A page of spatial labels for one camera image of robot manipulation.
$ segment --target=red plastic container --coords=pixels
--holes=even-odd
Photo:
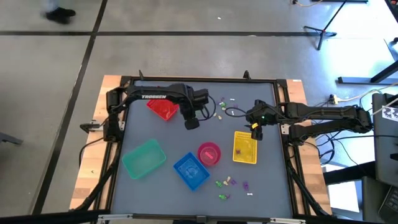
[[[168,121],[178,110],[178,105],[169,100],[149,100],[147,107],[165,121]]]
[[[205,142],[198,149],[198,158],[205,166],[214,166],[221,158],[221,150],[213,142]]]

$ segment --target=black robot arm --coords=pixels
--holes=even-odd
[[[127,94],[123,100],[122,93]],[[192,87],[183,83],[167,87],[134,85],[127,88],[117,87],[106,93],[106,109],[109,116],[104,123],[104,141],[119,142],[122,139],[123,132],[119,128],[118,114],[136,100],[166,99],[178,104],[185,120],[185,127],[190,130],[199,127],[196,111],[206,109],[208,97],[207,89],[194,91]]]
[[[295,124],[306,119],[331,121],[310,126]],[[246,121],[250,123],[251,137],[256,140],[262,140],[261,126],[289,124],[289,142],[295,145],[302,145],[309,137],[320,134],[344,130],[367,133],[373,128],[369,112],[356,105],[324,108],[303,103],[280,103],[271,106],[256,100],[254,107],[246,112]]]

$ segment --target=green toy piece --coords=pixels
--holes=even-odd
[[[218,197],[222,200],[226,200],[226,195],[218,195]]]
[[[218,180],[216,181],[216,185],[217,185],[217,187],[220,187],[220,188],[223,187],[223,184]]]

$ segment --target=wooden platform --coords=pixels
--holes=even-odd
[[[98,95],[93,119],[100,123],[108,116],[106,111],[106,92],[119,86],[121,80],[120,75],[105,75],[101,90]],[[305,99],[304,89],[301,80],[287,80],[289,98],[291,102],[307,103]],[[284,98],[282,89],[279,90],[280,97]],[[304,122],[306,125],[311,125],[310,121]],[[92,142],[101,138],[102,132],[89,133],[87,142]],[[315,143],[314,139],[307,140],[308,142]],[[100,141],[96,144],[88,146],[83,154],[81,167],[76,180],[75,190],[73,192],[70,208],[79,206],[88,194],[93,190],[100,178],[102,163],[104,160],[106,142]],[[323,179],[322,168],[318,158],[318,151],[311,145],[305,144],[300,146],[301,163],[305,177],[305,184],[315,200],[322,206],[322,208],[331,214],[330,201],[326,192],[325,180]],[[295,193],[297,198],[297,205],[299,213],[304,214],[304,208],[300,189],[295,185]],[[108,184],[105,185],[100,208],[105,207],[105,201],[108,194]]]

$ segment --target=teal plastic container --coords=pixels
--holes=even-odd
[[[122,158],[123,165],[132,179],[139,179],[166,161],[166,155],[159,143],[151,139],[125,154]]]

